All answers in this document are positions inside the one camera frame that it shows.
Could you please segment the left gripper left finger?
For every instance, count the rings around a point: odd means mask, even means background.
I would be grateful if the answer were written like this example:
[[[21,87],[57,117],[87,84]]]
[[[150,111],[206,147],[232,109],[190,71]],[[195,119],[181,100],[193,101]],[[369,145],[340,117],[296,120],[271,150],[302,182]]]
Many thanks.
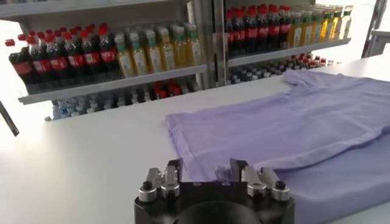
[[[155,201],[160,195],[164,199],[180,195],[183,160],[170,160],[164,172],[150,168],[146,180],[138,190],[139,201]]]

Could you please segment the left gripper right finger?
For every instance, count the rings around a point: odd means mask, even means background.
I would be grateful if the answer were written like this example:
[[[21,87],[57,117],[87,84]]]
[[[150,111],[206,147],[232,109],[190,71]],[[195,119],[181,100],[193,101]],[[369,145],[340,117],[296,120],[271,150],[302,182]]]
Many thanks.
[[[273,169],[255,170],[245,160],[230,158],[231,177],[247,184],[247,194],[252,198],[270,197],[275,201],[289,201],[290,188]]]

